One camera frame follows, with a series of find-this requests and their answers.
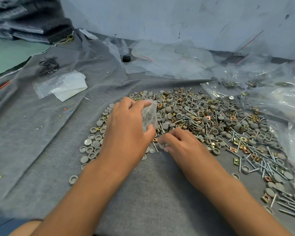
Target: left hand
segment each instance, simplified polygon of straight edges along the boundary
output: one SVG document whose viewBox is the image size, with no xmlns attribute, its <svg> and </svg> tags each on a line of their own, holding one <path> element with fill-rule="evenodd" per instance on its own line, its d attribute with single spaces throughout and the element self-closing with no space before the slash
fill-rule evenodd
<svg viewBox="0 0 295 236">
<path fill-rule="evenodd" d="M 109 115 L 102 150 L 98 158 L 117 161 L 131 172 L 140 162 L 156 131 L 152 124 L 142 129 L 142 110 L 150 106 L 147 100 L 135 102 L 124 97 Z"/>
</svg>

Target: dark gray fabric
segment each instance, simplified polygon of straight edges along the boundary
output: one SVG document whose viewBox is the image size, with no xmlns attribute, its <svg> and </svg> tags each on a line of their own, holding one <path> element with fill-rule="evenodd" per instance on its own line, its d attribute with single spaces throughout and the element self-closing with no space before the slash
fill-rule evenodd
<svg viewBox="0 0 295 236">
<path fill-rule="evenodd" d="M 58 57 L 61 73 L 71 69 L 83 72 L 88 89 L 65 103 L 54 96 L 37 99 L 31 83 L 37 79 L 37 63 L 43 56 L 35 56 L 17 74 L 18 83 L 24 87 L 16 91 L 18 95 L 11 95 L 13 100 L 6 101 L 5 107 L 0 105 L 0 180 L 4 180 L 0 182 L 0 196 L 5 196 L 3 201 L 0 198 L 0 215 L 6 217 L 43 218 L 53 209 L 70 189 L 70 176 L 80 174 L 79 148 L 110 103 L 134 91 L 155 92 L 180 86 L 200 89 L 200 81 L 162 79 L 144 73 L 126 76 L 99 40 L 86 40 L 80 35 L 73 43 L 53 48 L 45 56 Z M 43 124 L 42 129 L 35 130 Z M 170 155 L 160 152 L 147 157 L 110 202 L 98 235 L 235 234 L 204 195 L 190 185 Z M 229 173 L 238 173 L 232 158 L 224 151 L 217 157 Z M 240 177 L 261 203 L 265 182 L 260 175 Z M 278 212 L 276 206 L 274 211 L 295 234 L 295 218 Z"/>
</svg>

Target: right hand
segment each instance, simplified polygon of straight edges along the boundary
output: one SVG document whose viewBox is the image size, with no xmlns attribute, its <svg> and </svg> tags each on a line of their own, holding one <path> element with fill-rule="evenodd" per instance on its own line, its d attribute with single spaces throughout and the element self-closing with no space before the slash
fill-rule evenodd
<svg viewBox="0 0 295 236">
<path fill-rule="evenodd" d="M 158 142 L 169 144 L 164 151 L 172 155 L 189 182 L 202 192 L 212 176 L 215 178 L 216 174 L 226 173 L 207 148 L 188 130 L 175 128 L 161 136 Z"/>
</svg>

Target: pile of screws and caps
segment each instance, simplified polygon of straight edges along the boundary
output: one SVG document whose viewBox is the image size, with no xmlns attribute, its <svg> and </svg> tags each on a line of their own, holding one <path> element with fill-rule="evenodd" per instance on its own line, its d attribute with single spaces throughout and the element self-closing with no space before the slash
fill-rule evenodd
<svg viewBox="0 0 295 236">
<path fill-rule="evenodd" d="M 39 65 L 44 66 L 44 68 L 39 72 L 39 76 L 51 75 L 56 72 L 59 68 L 56 59 L 57 57 L 46 58 L 46 60 L 39 62 Z"/>
<path fill-rule="evenodd" d="M 277 202 L 280 206 L 292 211 L 279 210 L 280 212 L 295 217 L 295 194 L 287 193 L 283 186 L 284 180 L 292 181 L 294 176 L 286 167 L 287 157 L 278 144 L 277 137 L 269 132 L 265 117 L 259 112 L 255 111 L 253 114 L 242 112 L 240 106 L 233 102 L 233 96 L 229 96 L 227 100 L 213 99 L 201 90 L 193 93 L 191 88 L 185 91 L 184 87 L 160 92 L 146 90 L 140 93 L 134 92 L 129 97 L 135 101 L 153 99 L 158 103 L 157 135 L 152 141 L 153 146 L 149 146 L 146 153 L 159 152 L 156 145 L 164 149 L 167 143 L 158 144 L 160 135 L 177 127 L 188 129 L 201 143 L 207 145 L 207 150 L 213 155 L 219 155 L 222 148 L 235 155 L 233 163 L 238 166 L 239 174 L 241 172 L 260 173 L 261 179 L 267 183 L 261 199 L 266 204 L 270 204 L 265 206 L 270 214 L 273 214 L 271 208 L 274 202 Z M 93 161 L 98 156 L 107 119 L 113 107 L 114 104 L 110 104 L 102 113 L 102 118 L 97 121 L 97 127 L 90 129 L 91 134 L 85 140 L 85 146 L 80 148 L 81 153 L 88 154 L 81 158 L 82 169 L 89 160 Z M 240 150 L 247 155 L 240 156 Z M 239 179 L 238 174 L 231 175 Z"/>
</svg>

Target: hand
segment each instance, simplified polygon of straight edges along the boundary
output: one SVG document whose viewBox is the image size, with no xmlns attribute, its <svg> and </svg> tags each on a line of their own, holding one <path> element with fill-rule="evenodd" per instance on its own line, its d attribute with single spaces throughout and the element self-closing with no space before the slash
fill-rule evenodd
<svg viewBox="0 0 295 236">
<path fill-rule="evenodd" d="M 202 192 L 212 178 L 216 179 L 222 173 L 228 175 L 207 148 L 188 130 L 175 128 L 161 136 L 158 142 L 169 144 L 164 151 L 172 155 L 189 182 Z"/>
<path fill-rule="evenodd" d="M 142 110 L 151 102 L 124 97 L 116 103 L 109 115 L 102 150 L 98 158 L 111 158 L 118 161 L 129 173 L 140 162 L 156 131 L 152 124 L 147 131 L 142 129 Z"/>
</svg>

